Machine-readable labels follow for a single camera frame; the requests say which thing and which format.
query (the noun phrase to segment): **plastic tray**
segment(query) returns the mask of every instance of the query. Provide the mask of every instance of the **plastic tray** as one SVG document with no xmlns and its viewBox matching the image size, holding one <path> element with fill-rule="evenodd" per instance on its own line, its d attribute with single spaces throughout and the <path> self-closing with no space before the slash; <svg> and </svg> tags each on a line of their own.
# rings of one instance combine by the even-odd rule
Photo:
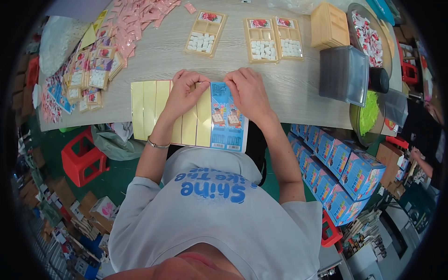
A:
<svg viewBox="0 0 448 280">
<path fill-rule="evenodd" d="M 322 2 L 311 13 L 311 46 L 323 50 L 348 46 L 349 26 L 345 13 L 327 2 Z"/>
<path fill-rule="evenodd" d="M 223 13 L 216 13 L 216 12 L 209 12 L 209 11 L 199 11 L 199 15 L 194 21 L 193 27 L 191 28 L 190 34 L 188 35 L 187 43 L 185 44 L 185 52 L 186 53 L 193 53 L 201 56 L 207 56 L 207 57 L 214 57 L 216 52 L 216 47 L 218 45 L 218 41 L 221 37 L 221 33 L 224 29 L 225 22 L 227 20 L 227 15 Z M 200 33 L 203 36 L 207 37 L 206 34 L 208 34 L 208 38 L 211 36 L 214 36 L 213 39 L 213 45 L 211 47 L 211 51 L 207 53 L 207 50 L 204 51 L 197 51 L 194 49 L 189 49 L 190 46 L 189 43 L 192 41 L 191 37 L 193 35 L 196 35 L 195 33 Z"/>
<path fill-rule="evenodd" d="M 244 31 L 246 33 L 246 43 L 247 43 L 247 55 L 250 63 L 278 63 L 279 62 L 279 48 L 277 47 L 277 40 L 275 36 L 275 32 L 273 29 L 273 24 L 271 19 L 267 18 L 245 18 L 243 20 Z M 263 53 L 266 55 L 265 48 L 269 47 L 269 52 L 275 54 L 275 57 L 272 58 L 271 54 L 269 55 L 269 59 L 261 57 L 260 59 L 256 59 L 255 56 L 262 55 L 261 53 L 261 42 L 274 42 L 273 44 L 264 44 Z M 253 43 L 256 47 L 260 47 L 258 52 L 253 53 Z"/>
<path fill-rule="evenodd" d="M 279 58 L 280 59 L 287 59 L 287 60 L 303 60 L 303 44 L 302 44 L 302 37 L 300 36 L 300 30 L 299 30 L 299 24 L 297 22 L 297 20 L 292 19 L 292 18 L 285 18 L 285 17 L 274 17 L 272 19 L 272 21 L 274 22 L 274 30 L 275 30 L 275 34 L 276 34 L 276 38 L 277 38 L 277 43 L 279 44 L 279 50 L 278 50 L 278 54 L 279 54 Z M 297 45 L 297 56 L 284 56 L 284 52 L 283 48 L 287 48 L 287 47 L 283 47 L 284 45 L 284 41 L 288 39 L 290 41 L 298 41 L 299 44 L 294 44 Z"/>
</svg>

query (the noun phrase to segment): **woman's left hand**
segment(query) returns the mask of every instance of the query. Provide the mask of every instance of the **woman's left hand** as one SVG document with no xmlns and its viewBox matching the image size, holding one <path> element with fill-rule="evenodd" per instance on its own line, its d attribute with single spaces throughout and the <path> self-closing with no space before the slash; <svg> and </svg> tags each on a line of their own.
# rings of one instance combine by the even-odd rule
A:
<svg viewBox="0 0 448 280">
<path fill-rule="evenodd" d="M 210 86 L 210 79 L 197 72 L 183 69 L 174 75 L 172 81 L 174 86 L 162 114 L 170 121 L 175 122 L 193 108 L 202 93 Z M 201 84 L 194 91 L 190 91 L 190 87 L 197 82 Z"/>
</svg>

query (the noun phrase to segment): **bangle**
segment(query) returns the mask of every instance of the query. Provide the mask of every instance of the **bangle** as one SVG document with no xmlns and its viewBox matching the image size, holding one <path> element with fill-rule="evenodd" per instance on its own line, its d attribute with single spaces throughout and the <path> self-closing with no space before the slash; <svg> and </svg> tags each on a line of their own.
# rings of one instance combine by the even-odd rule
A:
<svg viewBox="0 0 448 280">
<path fill-rule="evenodd" d="M 147 139 L 147 143 L 148 144 L 150 144 L 153 148 L 159 148 L 159 149 L 168 149 L 169 148 L 169 145 L 170 144 L 168 144 L 168 145 L 166 145 L 166 146 L 159 146 L 159 145 L 157 145 L 157 144 L 154 144 L 153 142 L 151 142 L 151 141 L 149 141 L 149 137 L 150 137 L 151 135 L 149 135 L 148 136 L 148 139 Z"/>
</svg>

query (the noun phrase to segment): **table surface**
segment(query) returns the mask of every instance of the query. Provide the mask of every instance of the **table surface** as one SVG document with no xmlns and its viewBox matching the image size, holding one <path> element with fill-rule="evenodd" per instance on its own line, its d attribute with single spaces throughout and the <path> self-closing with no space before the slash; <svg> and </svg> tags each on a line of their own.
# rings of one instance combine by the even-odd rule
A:
<svg viewBox="0 0 448 280">
<path fill-rule="evenodd" d="M 352 129 L 349 104 L 319 96 L 319 50 L 310 46 L 309 15 L 297 15 L 288 10 L 269 8 L 264 0 L 253 0 L 250 4 L 236 0 L 191 2 L 198 10 L 204 9 L 228 15 L 213 59 L 184 53 L 186 37 L 190 33 L 197 13 L 190 15 L 184 7 L 177 7 L 166 16 L 159 29 L 149 26 L 144 30 L 142 40 L 136 42 L 135 56 L 129 59 L 128 67 L 122 69 L 109 83 L 108 89 L 103 91 L 104 108 L 83 114 L 80 114 L 78 109 L 71 115 L 63 112 L 60 122 L 56 124 L 43 121 L 42 113 L 39 112 L 42 120 L 41 130 L 132 121 L 131 82 L 171 79 L 180 69 L 197 71 L 208 76 L 213 82 L 220 82 L 226 73 L 240 67 L 252 67 L 263 75 L 271 107 L 281 122 Z M 364 0 L 358 2 L 366 5 Z M 281 60 L 278 64 L 255 65 L 249 63 L 243 18 L 273 16 L 298 20 L 304 61 Z M 389 30 L 395 41 L 391 26 Z M 39 83 L 42 84 L 44 79 L 41 73 Z M 390 87 L 402 90 L 396 44 Z M 387 127 L 384 127 L 382 133 L 395 135 Z"/>
</svg>

